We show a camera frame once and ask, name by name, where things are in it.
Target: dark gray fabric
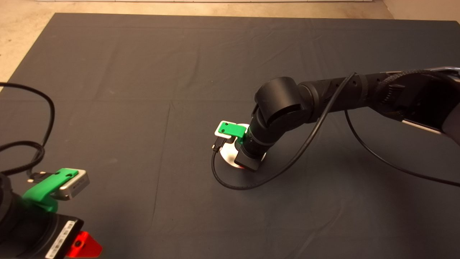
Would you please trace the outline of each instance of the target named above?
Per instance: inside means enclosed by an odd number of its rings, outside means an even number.
[[[250,191],[220,186],[210,146],[220,120],[249,122],[266,81],[352,71],[460,66],[456,22],[56,14],[11,82],[56,102],[36,170],[86,169],[91,184],[60,203],[85,220],[102,258],[458,258],[460,190],[404,175],[353,138],[342,113],[285,175]],[[0,143],[39,140],[46,104],[0,94]],[[452,140],[351,112],[362,138],[414,171],[460,181]],[[281,167],[312,125],[287,133],[261,171]],[[2,168],[28,161],[11,150]],[[248,177],[221,159],[217,170]],[[13,177],[15,191],[30,186]]]

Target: red bracket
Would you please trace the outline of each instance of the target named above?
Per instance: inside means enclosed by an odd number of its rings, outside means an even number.
[[[80,231],[67,252],[70,258],[96,258],[102,252],[102,246],[88,232]]]

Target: black robotic arm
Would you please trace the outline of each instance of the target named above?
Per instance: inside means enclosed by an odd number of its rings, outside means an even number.
[[[329,112],[369,106],[378,113],[436,133],[460,145],[460,69],[353,75]],[[302,82],[275,78],[256,93],[256,107],[235,163],[256,171],[281,136],[316,122],[344,78]]]

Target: sticker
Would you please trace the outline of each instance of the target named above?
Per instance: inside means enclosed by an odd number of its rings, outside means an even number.
[[[54,241],[53,245],[51,246],[50,250],[48,253],[46,253],[45,258],[46,259],[54,259],[56,254],[59,252],[59,249],[61,248],[62,244],[64,243],[65,239],[69,235],[70,231],[75,225],[75,221],[69,220],[65,224],[65,226],[62,228],[61,233],[59,233],[58,237]]]

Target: concrete floor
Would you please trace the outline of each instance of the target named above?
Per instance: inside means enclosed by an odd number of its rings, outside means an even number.
[[[335,3],[143,3],[0,0],[0,82],[8,81],[56,12],[393,19],[382,0]]]

